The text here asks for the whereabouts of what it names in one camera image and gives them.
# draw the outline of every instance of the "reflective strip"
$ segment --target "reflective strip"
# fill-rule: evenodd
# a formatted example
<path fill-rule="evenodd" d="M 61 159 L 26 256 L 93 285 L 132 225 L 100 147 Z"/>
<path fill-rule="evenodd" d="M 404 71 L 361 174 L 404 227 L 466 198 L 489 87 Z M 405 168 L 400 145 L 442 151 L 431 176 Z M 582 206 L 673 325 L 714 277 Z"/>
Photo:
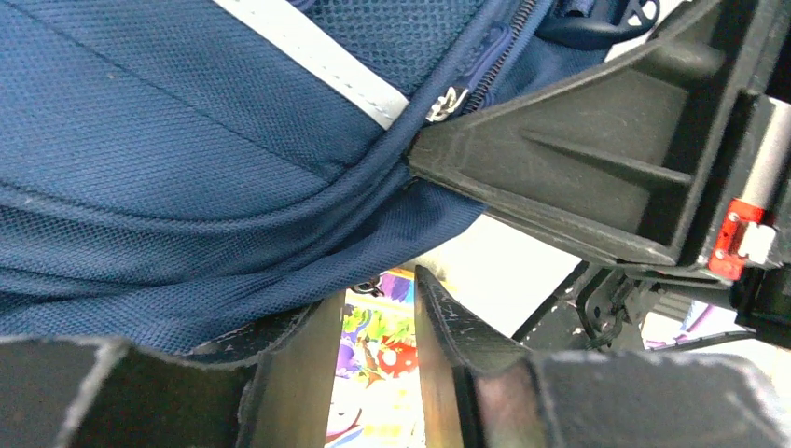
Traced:
<path fill-rule="evenodd" d="M 286 0 L 214 0 L 384 129 L 409 101 Z"/>

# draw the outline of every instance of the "colorful poster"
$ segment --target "colorful poster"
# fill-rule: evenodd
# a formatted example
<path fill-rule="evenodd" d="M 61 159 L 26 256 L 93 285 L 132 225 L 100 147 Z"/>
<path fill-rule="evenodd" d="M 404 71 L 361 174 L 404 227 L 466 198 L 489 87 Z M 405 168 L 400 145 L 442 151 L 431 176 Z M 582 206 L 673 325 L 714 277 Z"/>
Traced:
<path fill-rule="evenodd" d="M 326 448 L 423 448 L 412 274 L 346 295 Z"/>

